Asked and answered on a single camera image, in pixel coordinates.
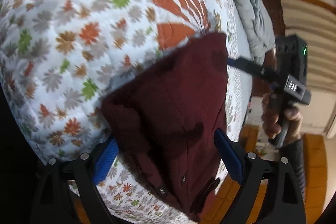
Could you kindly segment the right hand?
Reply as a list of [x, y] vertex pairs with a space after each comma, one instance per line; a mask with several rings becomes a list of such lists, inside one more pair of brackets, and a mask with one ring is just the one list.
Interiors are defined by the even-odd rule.
[[[262, 127], [268, 138], [274, 139], [280, 132], [281, 126], [278, 124], [279, 111], [270, 106], [270, 93], [265, 93], [262, 97]], [[303, 116], [297, 107], [292, 107], [284, 111], [284, 117], [290, 121], [290, 126], [284, 145], [289, 145], [301, 139], [301, 125]]]

